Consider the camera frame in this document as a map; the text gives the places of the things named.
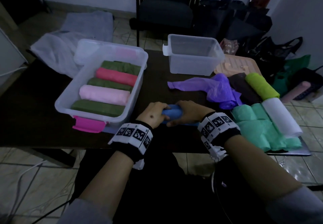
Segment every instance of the purple cloth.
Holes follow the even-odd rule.
[[[241,93],[231,88],[228,78],[218,73],[211,79],[191,78],[185,81],[167,82],[170,89],[181,91],[205,91],[209,102],[219,103],[221,109],[233,109],[242,105]]]

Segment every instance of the clear plastic storage bin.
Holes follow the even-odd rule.
[[[148,54],[140,47],[94,40],[80,40],[78,49],[79,46],[81,49],[77,50],[76,54],[78,57],[84,57],[82,58],[82,63],[85,65],[56,100],[55,108],[60,113],[69,114],[77,120],[76,125],[73,127],[75,129],[115,134],[122,124],[129,121],[142,85],[143,71],[148,60]],[[103,61],[122,61],[141,66],[128,103],[119,117],[109,117],[71,109],[72,104],[81,99],[79,95],[81,86],[87,84],[88,80],[95,76],[95,71]]]
[[[169,56],[171,73],[205,76],[210,76],[225,58],[216,39],[177,34],[168,35],[163,53]]]

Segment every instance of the rolled blue towel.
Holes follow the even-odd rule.
[[[167,115],[171,118],[170,121],[179,119],[183,115],[183,110],[178,105],[169,104],[169,107],[171,109],[164,109],[161,114]],[[190,125],[190,126],[199,126],[200,123],[195,124],[184,124],[184,125]]]

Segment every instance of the pink bin latch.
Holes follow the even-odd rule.
[[[91,133],[100,133],[106,126],[106,122],[94,119],[87,119],[79,116],[73,116],[76,119],[76,123],[73,126],[73,129],[91,132]]]

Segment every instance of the hand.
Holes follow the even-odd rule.
[[[166,115],[162,115],[164,109],[171,109],[166,103],[150,103],[145,111],[138,116],[137,120],[149,124],[153,129],[158,127],[164,120],[170,120]]]
[[[215,112],[215,110],[204,107],[200,104],[196,104],[193,101],[178,101],[176,105],[179,105],[182,108],[183,115],[179,119],[168,122],[168,127],[172,127],[178,124],[191,124],[201,122],[205,115],[210,112]]]

